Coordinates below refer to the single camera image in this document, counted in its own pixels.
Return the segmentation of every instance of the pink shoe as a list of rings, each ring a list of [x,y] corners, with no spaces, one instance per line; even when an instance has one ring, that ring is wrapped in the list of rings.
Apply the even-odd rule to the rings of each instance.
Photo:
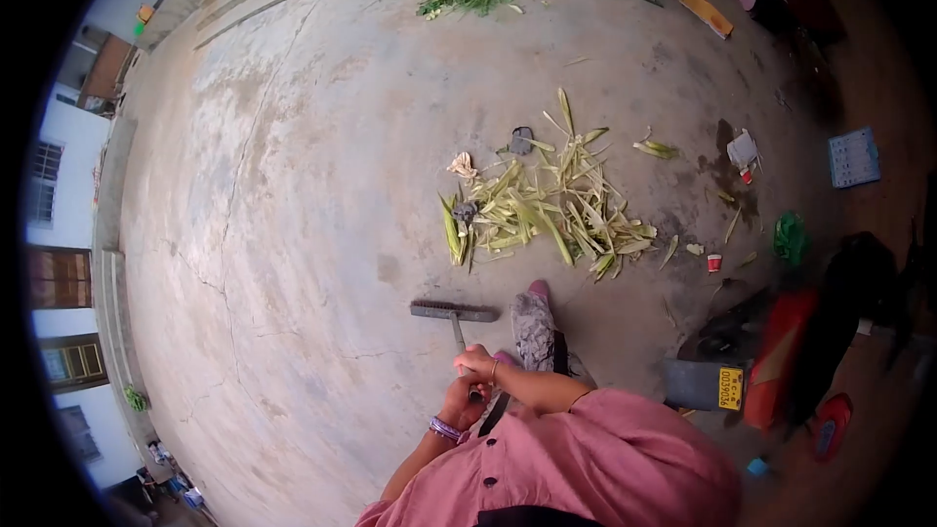
[[[528,287],[528,291],[540,296],[541,298],[544,298],[544,301],[546,301],[546,305],[547,306],[550,305],[550,301],[549,299],[547,299],[547,296],[550,294],[550,288],[546,285],[546,281],[544,281],[543,279],[537,279],[532,284],[530,284],[530,287]]]
[[[492,356],[492,358],[494,358],[495,360],[498,360],[498,362],[500,362],[501,364],[505,364],[509,367],[520,366],[520,364],[517,362],[517,359],[514,358],[514,356],[510,352],[507,352],[504,350],[498,350],[498,352],[496,352]]]

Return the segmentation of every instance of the pink shirt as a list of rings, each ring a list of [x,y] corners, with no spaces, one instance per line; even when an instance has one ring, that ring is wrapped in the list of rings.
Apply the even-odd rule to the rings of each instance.
[[[675,411],[616,389],[569,413],[505,414],[485,437],[439,456],[396,501],[369,505],[357,526],[470,527],[479,511],[551,507],[616,525],[734,525],[732,463]]]

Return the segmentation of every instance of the license plate number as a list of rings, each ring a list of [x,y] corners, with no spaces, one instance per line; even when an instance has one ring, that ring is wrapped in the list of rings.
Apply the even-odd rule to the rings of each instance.
[[[733,411],[742,408],[741,369],[719,369],[719,406]]]

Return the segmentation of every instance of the paper cup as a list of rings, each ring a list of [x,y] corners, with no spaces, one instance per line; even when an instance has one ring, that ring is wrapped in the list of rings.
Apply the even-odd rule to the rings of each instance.
[[[710,254],[708,257],[706,257],[706,263],[709,267],[710,273],[718,273],[719,269],[722,268],[722,255]]]

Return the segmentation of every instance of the bracelet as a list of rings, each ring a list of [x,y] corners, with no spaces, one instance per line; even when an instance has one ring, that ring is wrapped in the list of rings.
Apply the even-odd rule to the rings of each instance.
[[[439,435],[442,437],[449,438],[457,444],[459,443],[459,439],[462,437],[461,431],[442,421],[437,416],[432,416],[429,418],[429,428],[439,433]]]

